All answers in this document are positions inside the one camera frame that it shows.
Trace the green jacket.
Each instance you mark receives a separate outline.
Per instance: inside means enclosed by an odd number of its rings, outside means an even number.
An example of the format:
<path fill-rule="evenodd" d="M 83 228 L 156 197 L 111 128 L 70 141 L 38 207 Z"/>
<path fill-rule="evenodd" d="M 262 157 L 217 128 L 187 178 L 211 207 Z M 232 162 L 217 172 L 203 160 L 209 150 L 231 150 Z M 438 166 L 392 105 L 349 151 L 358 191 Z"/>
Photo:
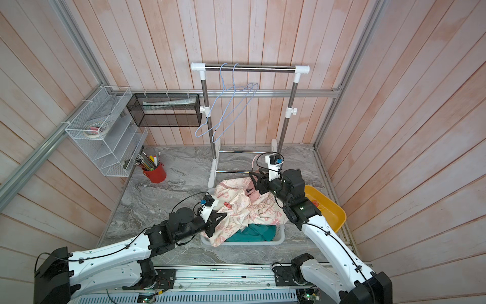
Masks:
<path fill-rule="evenodd" d="M 273 241 L 277 234 L 275 225 L 249 224 L 243 230 L 237 231 L 226 242 L 264 242 Z"/>

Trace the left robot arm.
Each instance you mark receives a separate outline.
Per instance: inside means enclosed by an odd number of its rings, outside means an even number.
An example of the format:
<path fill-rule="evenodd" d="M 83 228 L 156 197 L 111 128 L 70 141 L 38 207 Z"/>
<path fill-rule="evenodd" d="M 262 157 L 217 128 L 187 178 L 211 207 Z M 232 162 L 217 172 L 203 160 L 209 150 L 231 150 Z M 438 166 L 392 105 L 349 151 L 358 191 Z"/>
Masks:
<path fill-rule="evenodd" d="M 206 206 L 197 212 L 183 207 L 125 241 L 79 252 L 58 248 L 34 267 L 33 302 L 68 303 L 102 289 L 150 287 L 157 277 L 153 257 L 187 244 L 196 234 L 212 236 L 226 216 Z"/>

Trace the light blue hanger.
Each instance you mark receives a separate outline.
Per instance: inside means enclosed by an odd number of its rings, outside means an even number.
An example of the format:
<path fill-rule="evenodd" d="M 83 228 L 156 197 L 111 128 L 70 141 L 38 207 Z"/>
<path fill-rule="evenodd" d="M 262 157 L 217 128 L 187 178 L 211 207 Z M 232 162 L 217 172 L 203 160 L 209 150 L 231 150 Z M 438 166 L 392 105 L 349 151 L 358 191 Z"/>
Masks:
<path fill-rule="evenodd" d="M 221 65 L 207 65 L 205 63 L 192 63 L 191 64 L 191 69 L 193 71 L 196 71 L 196 72 L 199 72 L 199 75 L 200 75 L 200 78 L 201 78 L 201 82 L 202 82 L 202 90 L 203 90 L 203 94 L 206 94 L 207 93 L 207 86 L 206 86 L 206 72 L 207 71 L 210 71 L 210 70 L 217 70 L 219 71 L 219 67 Z M 230 71 L 231 72 L 231 66 L 229 65 L 229 67 L 224 67 L 223 68 L 223 72 L 228 72 Z M 243 68 L 239 67 L 239 68 L 236 68 L 236 72 L 252 72 L 253 71 L 253 68 L 250 67 L 249 65 L 243 65 Z M 209 137 L 211 139 L 211 136 L 214 135 L 214 131 L 212 130 L 213 127 L 216 126 L 216 122 L 214 125 L 212 125 L 210 127 L 210 120 L 211 120 L 211 116 L 212 116 L 212 113 L 213 113 L 213 110 L 214 110 L 214 107 L 217 106 L 217 104 L 220 102 L 221 98 L 225 95 L 225 94 L 231 94 L 230 91 L 227 91 L 227 92 L 224 92 L 223 89 L 221 91 L 221 93 L 214 99 L 213 103 L 211 106 L 204 106 L 202 108 L 202 112 L 205 114 L 206 116 L 206 122 L 205 122 L 205 125 L 208 127 L 208 130 L 204 133 L 201 133 L 200 135 L 197 134 L 197 132 L 201 129 L 201 127 L 198 127 L 198 129 L 196 130 L 195 132 L 195 135 L 197 138 L 200 138 L 201 136 L 205 135 L 205 134 L 209 134 Z"/>
<path fill-rule="evenodd" d="M 219 67 L 218 74 L 220 79 L 223 81 L 223 91 L 230 91 L 232 95 L 229 101 L 226 102 L 225 108 L 223 109 L 216 126 L 212 128 L 212 130 L 215 132 L 214 135 L 211 136 L 212 143 L 216 143 L 221 138 L 225 137 L 227 131 L 234 126 L 237 119 L 244 111 L 246 111 L 249 103 L 253 100 L 257 90 L 259 89 L 259 83 L 257 82 L 248 82 L 247 84 L 240 86 L 236 84 L 236 68 L 243 68 L 243 66 L 239 63 L 234 63 L 233 66 L 231 66 L 231 86 L 227 87 L 222 76 L 224 67 L 229 67 L 229 64 L 222 64 Z"/>

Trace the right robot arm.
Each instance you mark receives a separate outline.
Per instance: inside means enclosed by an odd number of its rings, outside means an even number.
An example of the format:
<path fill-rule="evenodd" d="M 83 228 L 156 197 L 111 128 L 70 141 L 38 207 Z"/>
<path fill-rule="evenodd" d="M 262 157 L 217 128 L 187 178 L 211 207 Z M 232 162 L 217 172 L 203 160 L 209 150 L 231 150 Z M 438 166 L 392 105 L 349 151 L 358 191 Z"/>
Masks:
<path fill-rule="evenodd" d="M 271 179 L 264 171 L 249 174 L 255 190 L 269 193 L 282 202 L 287 218 L 316 244 L 331 269 L 322 267 L 305 253 L 292 260 L 293 277 L 299 284 L 309 282 L 330 296 L 335 303 L 392 303 L 392 281 L 374 272 L 338 237 L 321 211 L 306 197 L 305 182 L 299 170 L 286 170 Z"/>

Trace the cream pink print jacket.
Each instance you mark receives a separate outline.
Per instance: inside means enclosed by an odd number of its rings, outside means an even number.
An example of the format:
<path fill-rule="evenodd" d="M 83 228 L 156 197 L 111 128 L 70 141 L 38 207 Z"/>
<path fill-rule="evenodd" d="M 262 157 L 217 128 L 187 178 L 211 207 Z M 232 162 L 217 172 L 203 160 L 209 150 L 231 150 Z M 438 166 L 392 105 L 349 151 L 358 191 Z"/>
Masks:
<path fill-rule="evenodd" d="M 201 240 L 212 247 L 221 246 L 249 224 L 277 227 L 288 222 L 275 197 L 270 193 L 259 194 L 249 177 L 224 180 L 214 188 L 212 195 L 219 200 L 215 211 L 227 213 L 211 238 L 206 233 L 201 233 Z M 224 202 L 231 204 L 232 209 L 226 208 Z"/>

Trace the pink hanger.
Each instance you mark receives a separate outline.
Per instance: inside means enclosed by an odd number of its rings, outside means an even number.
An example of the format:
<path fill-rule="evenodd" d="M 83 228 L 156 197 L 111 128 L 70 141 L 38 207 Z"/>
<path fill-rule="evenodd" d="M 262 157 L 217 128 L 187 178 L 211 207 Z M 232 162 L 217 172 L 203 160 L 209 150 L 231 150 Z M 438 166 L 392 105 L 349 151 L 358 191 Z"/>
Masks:
<path fill-rule="evenodd" d="M 265 153 L 261 153 L 253 158 L 251 171 L 249 173 L 250 177 L 257 177 L 260 175 L 265 175 L 267 173 L 266 169 L 258 163 L 259 158 L 262 157 L 264 154 Z"/>

